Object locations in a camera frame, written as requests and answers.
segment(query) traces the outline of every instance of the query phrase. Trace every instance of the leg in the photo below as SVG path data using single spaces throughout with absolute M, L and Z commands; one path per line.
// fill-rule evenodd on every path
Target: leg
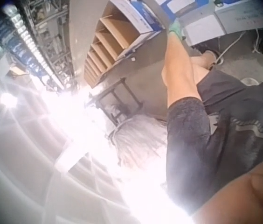
M 194 79 L 207 114 L 219 112 L 236 98 L 237 93 L 247 88 L 238 79 L 218 70 L 208 69 L 215 61 L 210 52 L 191 57 Z
M 215 56 L 208 51 L 201 56 L 191 57 L 196 85 L 209 73 L 209 68 L 215 60 Z

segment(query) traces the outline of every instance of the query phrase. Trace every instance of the shelf compartment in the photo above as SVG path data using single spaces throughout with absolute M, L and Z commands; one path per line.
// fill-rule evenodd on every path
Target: shelf compartment
M 95 50 L 107 68 L 112 67 L 115 61 L 101 42 L 94 43 L 91 47 Z
M 102 59 L 95 51 L 90 51 L 88 55 L 101 72 L 106 71 L 107 66 L 103 63 Z
M 89 73 L 90 73 L 95 79 L 97 79 L 97 75 L 95 74 L 94 70 L 91 68 L 91 66 L 90 66 L 88 63 L 85 64 L 85 68 L 89 71 Z
M 140 36 L 140 33 L 127 19 L 120 20 L 118 16 L 108 16 L 100 18 L 113 37 L 117 40 L 123 49 L 129 46 Z
M 91 66 L 91 68 L 94 70 L 97 77 L 101 76 L 101 72 L 99 71 L 98 67 L 94 64 L 92 59 L 90 57 L 87 57 L 86 62 Z
M 124 49 L 120 46 L 114 36 L 106 29 L 100 32 L 96 32 L 95 35 L 107 49 L 114 61 L 116 61 L 118 56 Z

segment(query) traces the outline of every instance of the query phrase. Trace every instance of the white cable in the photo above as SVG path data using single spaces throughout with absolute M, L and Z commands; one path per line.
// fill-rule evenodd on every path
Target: white cable
M 256 43 L 254 44 L 254 49 L 253 49 L 252 53 L 260 54 L 260 52 L 257 50 L 257 47 L 259 45 L 259 40 L 260 40 L 260 35 L 259 35 L 258 29 L 256 29 L 256 33 L 257 33 L 257 39 L 256 39 Z
M 237 38 L 237 40 L 235 40 L 232 44 L 230 44 L 224 51 L 223 53 L 221 53 L 220 56 L 218 56 L 218 58 L 215 61 L 215 64 L 217 64 L 217 62 L 220 60 L 220 58 L 234 45 L 236 44 L 241 38 L 242 36 L 246 33 L 246 31 L 243 31 L 240 36 Z

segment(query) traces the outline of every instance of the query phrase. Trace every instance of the green glove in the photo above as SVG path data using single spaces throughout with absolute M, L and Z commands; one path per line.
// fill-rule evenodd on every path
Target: green glove
M 186 38 L 182 33 L 182 28 L 178 19 L 175 19 L 175 21 L 169 26 L 169 33 L 170 32 L 174 32 L 179 37 L 180 41 L 183 41 Z

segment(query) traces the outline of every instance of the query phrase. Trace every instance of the man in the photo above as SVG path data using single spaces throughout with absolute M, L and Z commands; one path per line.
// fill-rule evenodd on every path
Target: man
M 170 29 L 162 71 L 167 86 L 169 196 L 189 214 L 263 162 L 263 83 L 246 86 L 218 70 L 217 55 L 190 57 L 180 25 Z

